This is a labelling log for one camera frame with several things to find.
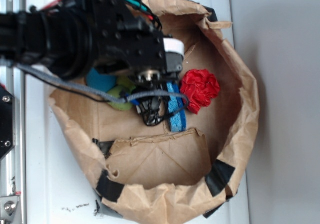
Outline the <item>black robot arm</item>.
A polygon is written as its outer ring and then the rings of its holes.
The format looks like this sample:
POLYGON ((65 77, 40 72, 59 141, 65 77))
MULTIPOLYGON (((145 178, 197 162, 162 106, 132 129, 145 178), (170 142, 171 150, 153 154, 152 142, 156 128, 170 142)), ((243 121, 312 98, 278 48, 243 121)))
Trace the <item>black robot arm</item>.
POLYGON ((0 16, 2 66, 96 102, 134 104, 149 127, 189 104, 167 86, 180 79, 184 49, 142 0, 58 0, 0 16), (116 97, 75 83, 91 70, 128 77, 137 90, 116 97))

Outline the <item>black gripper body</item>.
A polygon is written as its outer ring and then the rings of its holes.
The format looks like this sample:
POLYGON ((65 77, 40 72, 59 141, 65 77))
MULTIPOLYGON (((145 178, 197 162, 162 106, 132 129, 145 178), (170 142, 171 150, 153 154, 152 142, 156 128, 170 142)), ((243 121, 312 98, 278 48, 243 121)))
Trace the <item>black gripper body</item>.
POLYGON ((93 1, 100 74, 127 76, 146 87, 180 79, 184 44, 162 32, 159 17, 142 0, 93 1))

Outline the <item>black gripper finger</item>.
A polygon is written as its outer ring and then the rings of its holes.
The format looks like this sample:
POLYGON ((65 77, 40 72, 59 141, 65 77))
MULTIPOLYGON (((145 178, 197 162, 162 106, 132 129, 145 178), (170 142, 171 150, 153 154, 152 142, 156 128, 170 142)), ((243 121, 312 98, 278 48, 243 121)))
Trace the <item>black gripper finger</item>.
POLYGON ((169 119, 167 96, 147 96, 136 100, 137 112, 148 127, 154 127, 169 119))

